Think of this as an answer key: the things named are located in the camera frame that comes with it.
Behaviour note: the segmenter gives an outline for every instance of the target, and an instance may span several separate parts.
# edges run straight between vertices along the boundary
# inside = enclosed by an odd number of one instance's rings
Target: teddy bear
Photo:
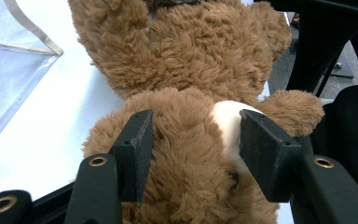
[[[84,156],[108,152],[130,116],[151,109],[144,201],[122,203],[124,223],[276,223],[279,205],[240,156],[240,111],[262,113],[293,137],[324,115],[303,91],[257,100],[290,44],[284,17],[240,0],[148,3],[69,0],[79,42],[124,100],[90,129]]]

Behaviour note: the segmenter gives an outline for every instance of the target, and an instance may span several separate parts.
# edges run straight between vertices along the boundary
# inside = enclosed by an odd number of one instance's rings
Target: white surface
[[[263,114],[260,110],[237,101],[220,101],[214,104],[211,116],[222,132],[223,148],[222,155],[233,162],[238,174],[250,174],[249,168],[240,156],[241,144],[241,114],[242,110],[252,110]]]
[[[64,51],[0,133],[0,192],[23,189],[36,200],[75,179],[89,128],[122,101],[77,43],[66,1],[18,3]],[[288,204],[279,223],[293,223]]]
[[[241,0],[241,2],[242,2],[244,5],[249,6],[249,5],[251,5],[251,4],[254,2],[254,0]]]

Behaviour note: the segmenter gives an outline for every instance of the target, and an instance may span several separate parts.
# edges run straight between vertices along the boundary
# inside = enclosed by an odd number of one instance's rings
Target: clear plastic sheet
[[[61,54],[14,0],[0,0],[0,132]]]

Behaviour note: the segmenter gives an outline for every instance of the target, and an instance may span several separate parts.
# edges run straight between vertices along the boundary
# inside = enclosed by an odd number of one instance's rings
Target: white patch
[[[225,148],[223,149],[223,156],[233,161],[237,166],[239,173],[246,173],[249,171],[245,162],[240,156],[240,137],[241,137],[241,115],[240,111],[243,109],[253,110],[263,114],[261,111],[243,103],[235,101],[221,101],[213,106],[211,115],[213,120],[222,131],[222,138]]]
[[[254,0],[241,0],[241,2],[246,6],[250,6],[254,3]]]
[[[327,105],[327,104],[333,103],[333,102],[334,102],[334,99],[319,98],[319,101],[321,102],[322,105]]]

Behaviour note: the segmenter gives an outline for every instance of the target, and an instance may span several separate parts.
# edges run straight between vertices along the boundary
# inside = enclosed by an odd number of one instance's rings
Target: floor
[[[291,21],[294,13],[289,12],[287,14],[289,21]],[[298,38],[298,30],[293,26],[291,26],[291,28],[293,38]],[[277,90],[286,89],[286,85],[292,72],[295,57],[295,54],[292,54],[290,50],[287,50],[283,56],[274,63],[272,75],[268,81],[270,93],[273,93]],[[354,78],[330,77],[326,86],[324,87],[321,98],[335,99],[341,90],[352,85],[358,85],[358,61],[350,42],[345,46],[340,58],[348,62],[349,68],[351,69]]]

